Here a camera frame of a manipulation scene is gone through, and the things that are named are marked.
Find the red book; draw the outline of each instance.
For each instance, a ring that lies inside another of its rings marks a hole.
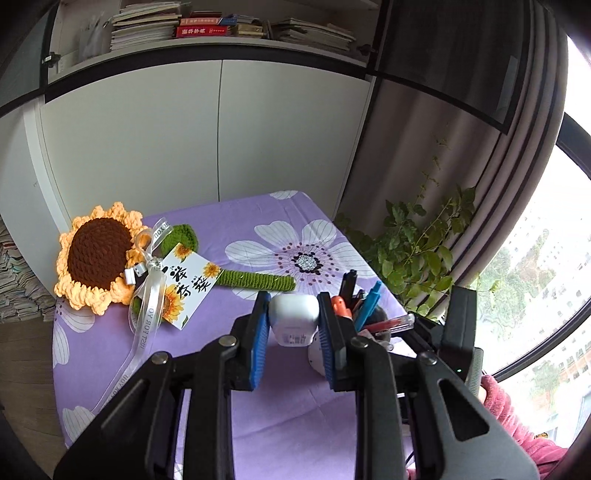
[[[181,18],[181,27],[185,25],[217,25],[221,18],[202,17],[202,18]]]
[[[177,38],[184,37],[206,37],[211,35],[226,35],[228,33],[227,26],[214,26],[214,27],[177,27]]]

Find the stack of books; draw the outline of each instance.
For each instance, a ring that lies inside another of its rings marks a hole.
[[[177,38],[226,35],[261,38],[263,28],[256,17],[247,15],[223,17],[221,12],[213,11],[191,12],[189,18],[181,19],[177,28]]]
[[[272,25],[275,40],[322,48],[337,53],[350,52],[353,32],[333,24],[318,25],[288,18]]]
[[[181,2],[132,4],[111,19],[111,51],[173,37]]]
[[[0,323],[43,316],[52,322],[56,301],[35,276],[0,218]]]
[[[239,23],[230,29],[230,33],[233,37],[246,38],[262,38],[264,35],[262,25],[248,23]]]

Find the stack of papers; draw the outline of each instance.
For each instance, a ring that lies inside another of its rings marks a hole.
[[[132,4],[113,16],[111,51],[173,37],[181,2]]]
[[[355,41],[353,32],[336,25],[318,25],[295,18],[273,23],[275,40],[287,41],[324,50],[347,53],[351,42]]]
[[[0,218],[0,323],[43,315],[52,322],[56,300],[35,276]]]

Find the blue pen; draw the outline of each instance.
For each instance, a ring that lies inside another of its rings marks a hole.
[[[378,300],[380,298],[380,288],[382,288],[382,282],[378,280],[363,301],[363,304],[359,309],[359,313],[357,314],[357,318],[355,319],[356,332],[360,332],[363,329],[365,322],[367,322],[367,319],[374,312],[375,306],[378,304]]]

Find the pink sleeve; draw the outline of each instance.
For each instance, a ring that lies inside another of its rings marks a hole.
[[[531,457],[538,466],[540,479],[544,480],[567,449],[559,447],[552,440],[535,438],[534,434],[521,424],[511,406],[511,398],[492,376],[482,377],[482,386],[486,390],[484,406]]]

